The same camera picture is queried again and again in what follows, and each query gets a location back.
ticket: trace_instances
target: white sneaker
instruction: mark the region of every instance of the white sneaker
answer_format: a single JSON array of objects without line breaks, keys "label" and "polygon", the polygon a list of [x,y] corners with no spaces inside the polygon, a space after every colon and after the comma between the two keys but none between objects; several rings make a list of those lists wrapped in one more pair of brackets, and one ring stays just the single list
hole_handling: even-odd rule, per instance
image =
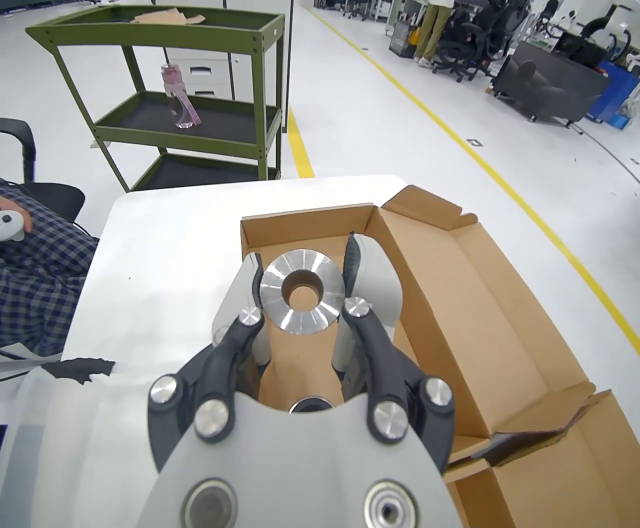
[{"label": "white sneaker", "polygon": [[433,62],[431,62],[429,59],[426,59],[424,57],[422,57],[419,61],[418,61],[418,66],[420,66],[421,68],[428,68],[428,69],[433,69]]}]

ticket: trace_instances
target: pink water bottle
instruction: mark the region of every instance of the pink water bottle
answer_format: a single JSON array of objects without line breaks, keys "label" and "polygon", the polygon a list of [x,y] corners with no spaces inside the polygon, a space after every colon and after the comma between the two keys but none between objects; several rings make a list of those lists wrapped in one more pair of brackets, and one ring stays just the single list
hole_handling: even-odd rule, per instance
[{"label": "pink water bottle", "polygon": [[175,126],[179,129],[188,129],[194,125],[199,125],[200,117],[196,109],[189,101],[187,89],[182,81],[180,68],[176,64],[165,64],[162,66],[162,80],[164,91],[169,98],[169,108],[175,121]]}]

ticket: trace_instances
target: white floor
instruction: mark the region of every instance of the white floor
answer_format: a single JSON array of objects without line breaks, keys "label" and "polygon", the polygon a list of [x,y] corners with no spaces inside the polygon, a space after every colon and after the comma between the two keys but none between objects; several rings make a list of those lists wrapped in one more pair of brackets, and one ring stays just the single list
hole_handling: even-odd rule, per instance
[{"label": "white floor", "polygon": [[[309,6],[311,0],[304,0]],[[24,27],[77,5],[0,18],[0,116],[29,122],[38,145],[39,180],[80,187],[79,222],[99,235],[122,194],[68,94],[55,62]],[[316,11],[431,108],[456,134],[476,139],[478,153],[550,225],[640,333],[640,184],[587,136],[530,124],[484,93],[487,79],[456,84],[388,51],[384,25]],[[613,388],[640,436],[640,357],[566,258],[523,210],[396,85],[308,11],[293,21],[291,108],[316,177],[391,173],[478,213],[481,221],[554,320],[599,389]],[[158,50],[136,50],[148,86],[161,89]],[[133,93],[118,49],[65,51],[92,115]],[[581,124],[640,177],[640,125],[620,133]],[[133,182],[154,149],[112,144]],[[20,149],[0,136],[3,176],[21,172]],[[284,142],[284,176],[296,177]]]}]

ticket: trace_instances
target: hand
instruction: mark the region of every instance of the hand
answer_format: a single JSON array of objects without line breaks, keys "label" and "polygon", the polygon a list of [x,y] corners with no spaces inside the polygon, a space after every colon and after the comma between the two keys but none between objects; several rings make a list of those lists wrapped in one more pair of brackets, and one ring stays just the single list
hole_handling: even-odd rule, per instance
[{"label": "hand", "polygon": [[0,211],[19,212],[24,218],[24,232],[30,233],[31,229],[33,229],[33,221],[31,220],[31,215],[18,204],[12,202],[8,198],[3,198],[0,196]]}]

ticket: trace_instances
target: green metal cart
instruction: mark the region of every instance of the green metal cart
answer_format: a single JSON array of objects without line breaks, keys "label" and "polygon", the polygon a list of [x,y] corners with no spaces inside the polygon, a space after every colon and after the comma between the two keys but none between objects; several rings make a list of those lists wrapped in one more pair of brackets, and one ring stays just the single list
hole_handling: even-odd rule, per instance
[{"label": "green metal cart", "polygon": [[[183,26],[131,23],[144,13],[170,8],[172,6],[165,5],[100,6],[38,24],[26,31],[54,56],[95,141],[126,192],[279,179],[284,15],[176,6],[187,18],[203,15],[205,20]],[[274,44],[277,106],[268,106],[264,89],[264,54]],[[60,55],[58,47],[66,45],[121,46],[136,94],[93,122]],[[146,91],[133,46],[181,47],[250,55],[253,104],[189,96],[202,124],[178,129],[168,111],[164,92]],[[276,166],[269,167],[267,155],[274,140]],[[105,141],[151,145],[158,148],[160,156],[129,188],[105,147]],[[171,154],[167,152],[168,148],[255,159],[257,165]]]}]

